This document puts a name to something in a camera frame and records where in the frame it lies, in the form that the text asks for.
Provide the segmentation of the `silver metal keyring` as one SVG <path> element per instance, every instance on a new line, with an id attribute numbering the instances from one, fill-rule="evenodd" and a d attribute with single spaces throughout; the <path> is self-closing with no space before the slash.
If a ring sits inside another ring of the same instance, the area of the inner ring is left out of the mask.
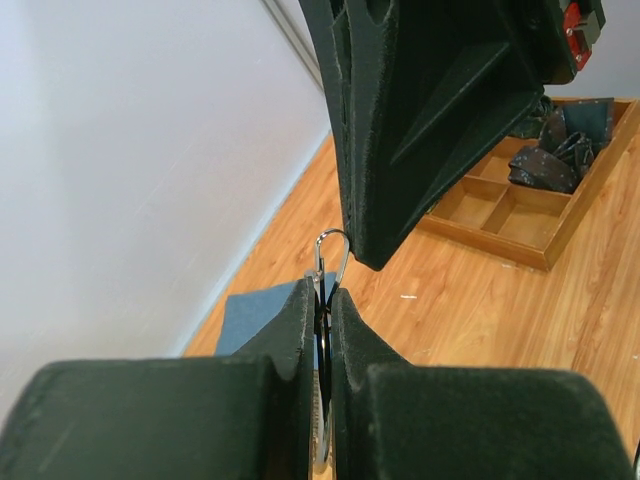
<path id="1" fill-rule="evenodd" d="M 327 279 L 325 258 L 322 253 L 323 242 L 330 236 L 339 236 L 343 241 L 343 253 L 339 268 L 333 280 Z M 333 427 L 332 413 L 332 299 L 345 274 L 350 253 L 350 241 L 347 234 L 338 228 L 329 228 L 315 240 L 314 266 L 306 273 L 312 280 L 315 292 L 314 313 L 314 400 L 312 414 L 312 455 L 311 466 L 314 474 L 323 474 L 331 455 L 331 437 Z"/>

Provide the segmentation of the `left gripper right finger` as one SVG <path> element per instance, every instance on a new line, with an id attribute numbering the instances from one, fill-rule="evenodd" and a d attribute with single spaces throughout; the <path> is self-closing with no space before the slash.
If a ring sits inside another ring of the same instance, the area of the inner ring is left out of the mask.
<path id="1" fill-rule="evenodd" d="M 631 479 L 599 391 L 572 371 L 416 366 L 332 301 L 339 479 Z"/>

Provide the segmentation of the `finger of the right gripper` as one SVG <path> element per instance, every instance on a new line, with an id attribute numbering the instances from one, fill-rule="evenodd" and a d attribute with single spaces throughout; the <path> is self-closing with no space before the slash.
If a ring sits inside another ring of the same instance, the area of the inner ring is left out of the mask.
<path id="1" fill-rule="evenodd" d="M 334 135 L 344 229 L 372 235 L 393 72 L 391 1 L 302 1 Z"/>
<path id="2" fill-rule="evenodd" d="M 556 1 L 351 1 L 348 232 L 382 269 L 426 211 L 569 82 Z"/>

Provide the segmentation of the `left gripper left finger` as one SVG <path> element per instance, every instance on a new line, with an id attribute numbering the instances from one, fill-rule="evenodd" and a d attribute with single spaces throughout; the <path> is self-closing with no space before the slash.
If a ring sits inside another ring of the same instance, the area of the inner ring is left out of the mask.
<path id="1" fill-rule="evenodd" d="M 316 295 L 230 356 L 61 361 L 1 432 L 5 479 L 307 479 Z"/>

